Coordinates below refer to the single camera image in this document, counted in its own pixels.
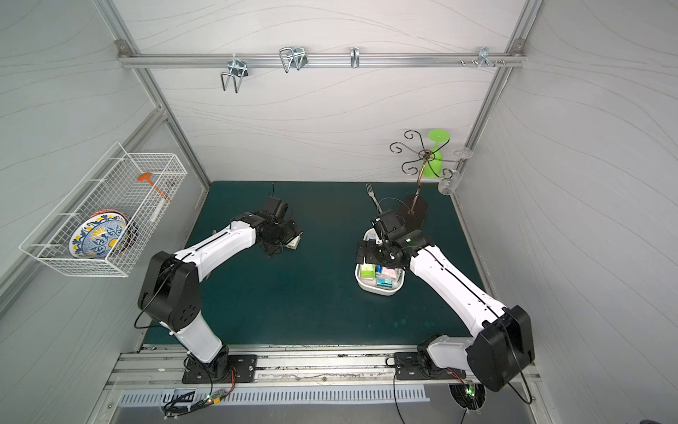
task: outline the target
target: blue and yellow plate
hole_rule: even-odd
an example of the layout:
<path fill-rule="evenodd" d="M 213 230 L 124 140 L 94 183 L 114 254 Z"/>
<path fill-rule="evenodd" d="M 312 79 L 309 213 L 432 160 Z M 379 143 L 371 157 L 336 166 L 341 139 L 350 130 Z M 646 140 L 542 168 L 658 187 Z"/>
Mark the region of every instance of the blue and yellow plate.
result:
<path fill-rule="evenodd" d="M 88 219 L 71 236 L 68 251 L 75 258 L 101 258 L 113 249 L 127 227 L 127 219 L 105 212 Z"/>

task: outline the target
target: white tray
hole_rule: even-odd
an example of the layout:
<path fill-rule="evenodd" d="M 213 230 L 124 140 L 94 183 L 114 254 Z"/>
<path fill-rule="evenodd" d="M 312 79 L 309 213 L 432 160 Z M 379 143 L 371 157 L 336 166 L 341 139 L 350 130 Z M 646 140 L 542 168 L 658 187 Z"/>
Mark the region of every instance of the white tray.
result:
<path fill-rule="evenodd" d="M 374 231 L 374 228 L 371 228 L 365 232 L 363 240 L 369 240 L 371 235 L 376 237 L 377 242 L 380 242 L 379 237 L 377 237 L 376 231 Z M 405 281 L 405 270 L 400 268 L 398 268 L 397 270 L 399 272 L 398 278 L 393 282 L 393 288 L 390 290 L 386 288 L 379 288 L 376 286 L 377 284 L 376 281 L 371 282 L 368 281 L 366 278 L 361 277 L 360 264 L 355 265 L 355 279 L 356 281 L 358 281 L 358 285 L 360 286 L 360 288 L 366 292 L 381 294 L 382 296 L 392 296 L 403 287 L 403 282 Z"/>

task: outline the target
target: dark green mat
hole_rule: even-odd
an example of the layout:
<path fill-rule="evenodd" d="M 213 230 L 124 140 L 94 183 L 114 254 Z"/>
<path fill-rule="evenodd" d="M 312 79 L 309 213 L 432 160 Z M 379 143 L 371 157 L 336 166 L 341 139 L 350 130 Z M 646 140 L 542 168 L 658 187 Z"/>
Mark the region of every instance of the dark green mat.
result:
<path fill-rule="evenodd" d="M 378 199 L 403 198 L 412 183 L 372 183 Z M 217 181 L 188 245 L 221 230 L 242 212 L 264 205 L 269 182 Z M 426 184 L 428 217 L 422 230 L 447 258 L 481 285 L 473 257 L 450 198 Z M 243 344 L 404 344 L 415 345 L 435 332 L 468 336 L 459 317 L 413 273 L 393 296 L 366 292 L 355 281 L 357 242 L 376 208 L 365 184 L 276 182 L 275 197 L 290 204 L 304 231 L 297 250 L 268 259 L 258 246 L 238 253 L 202 283 L 203 315 L 224 343 Z M 399 203 L 384 200 L 384 210 Z M 145 343 L 177 343 L 166 330 L 151 328 Z"/>

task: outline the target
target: white wire basket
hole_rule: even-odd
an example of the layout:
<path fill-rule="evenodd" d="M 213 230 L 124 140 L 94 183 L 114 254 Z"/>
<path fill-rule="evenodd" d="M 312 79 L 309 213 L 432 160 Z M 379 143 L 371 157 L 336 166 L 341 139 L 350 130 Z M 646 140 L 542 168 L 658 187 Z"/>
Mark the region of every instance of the white wire basket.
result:
<path fill-rule="evenodd" d="M 155 187 L 139 181 L 150 172 Z M 119 143 L 83 177 L 19 249 L 68 276 L 127 277 L 186 176 L 173 153 L 128 153 Z M 111 251 L 101 258 L 75 258 L 71 236 L 92 214 L 114 209 L 129 219 Z"/>

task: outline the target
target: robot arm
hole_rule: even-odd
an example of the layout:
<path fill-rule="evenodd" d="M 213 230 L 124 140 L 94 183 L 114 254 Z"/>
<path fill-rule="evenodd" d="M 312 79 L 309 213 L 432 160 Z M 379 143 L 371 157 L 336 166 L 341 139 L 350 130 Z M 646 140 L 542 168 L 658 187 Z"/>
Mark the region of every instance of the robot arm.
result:
<path fill-rule="evenodd" d="M 200 282 L 236 253 L 261 244 L 270 256 L 301 236 L 293 220 L 283 221 L 287 204 L 269 197 L 255 214 L 236 216 L 217 234 L 169 254 L 159 252 L 148 265 L 139 294 L 139 309 L 169 330 L 188 353 L 220 380 L 228 371 L 228 347 L 202 316 Z"/>
<path fill-rule="evenodd" d="M 488 389 L 498 391 L 534 361 L 532 324 L 520 306 L 507 308 L 472 283 L 421 230 L 408 233 L 386 211 L 372 221 L 378 242 L 363 241 L 358 263 L 409 269 L 459 315 L 471 338 L 459 342 L 432 337 L 423 363 L 434 368 L 471 370 Z"/>

